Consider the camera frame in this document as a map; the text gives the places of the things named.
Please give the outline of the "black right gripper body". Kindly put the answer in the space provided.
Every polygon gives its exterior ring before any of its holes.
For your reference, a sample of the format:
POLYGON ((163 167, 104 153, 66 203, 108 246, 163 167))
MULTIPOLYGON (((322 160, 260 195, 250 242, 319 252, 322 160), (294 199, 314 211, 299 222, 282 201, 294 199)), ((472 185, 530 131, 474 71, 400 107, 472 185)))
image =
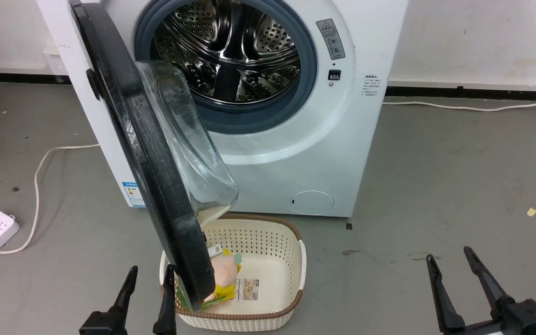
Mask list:
POLYGON ((467 325, 453 303, 440 302, 440 332, 444 335, 536 335, 536 301, 500 297, 491 304, 492 319, 467 325))

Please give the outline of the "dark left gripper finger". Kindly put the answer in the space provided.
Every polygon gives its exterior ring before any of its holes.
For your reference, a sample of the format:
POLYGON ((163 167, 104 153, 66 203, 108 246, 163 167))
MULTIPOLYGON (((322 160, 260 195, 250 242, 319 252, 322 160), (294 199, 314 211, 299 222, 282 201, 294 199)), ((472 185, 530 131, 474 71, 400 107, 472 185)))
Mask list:
POLYGON ((155 335, 176 335, 176 308, 175 308, 175 292, 174 292, 174 267, 169 264, 166 267, 162 278, 162 301, 161 308, 158 314, 158 320, 153 326, 155 335))
POLYGON ((115 302, 108 310, 110 313, 122 313, 126 315, 128 313, 128 307, 130 305, 130 299, 134 293, 138 276, 138 267, 132 266, 128 271, 125 282, 121 287, 115 302))

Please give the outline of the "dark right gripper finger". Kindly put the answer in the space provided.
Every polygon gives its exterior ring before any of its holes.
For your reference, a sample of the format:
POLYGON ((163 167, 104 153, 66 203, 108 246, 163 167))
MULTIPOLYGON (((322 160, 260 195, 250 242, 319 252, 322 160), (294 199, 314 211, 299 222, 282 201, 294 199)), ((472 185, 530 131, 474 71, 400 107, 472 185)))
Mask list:
POLYGON ((500 286, 474 250, 469 246, 464 246, 463 251, 472 273, 479 279, 490 307, 502 308, 504 305, 515 303, 515 299, 500 286))
POLYGON ((456 312, 447 290, 445 290, 444 284, 442 283, 442 273, 432 254, 426 256, 426 265, 439 331, 443 334, 453 334, 463 331, 466 327, 464 319, 456 312))

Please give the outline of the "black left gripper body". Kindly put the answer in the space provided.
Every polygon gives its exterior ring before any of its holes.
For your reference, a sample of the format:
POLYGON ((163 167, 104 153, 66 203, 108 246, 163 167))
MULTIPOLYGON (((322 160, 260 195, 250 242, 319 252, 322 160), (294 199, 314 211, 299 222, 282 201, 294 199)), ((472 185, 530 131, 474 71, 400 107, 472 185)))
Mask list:
POLYGON ((79 329, 80 335, 127 335, 126 315, 120 311, 95 311, 79 329))

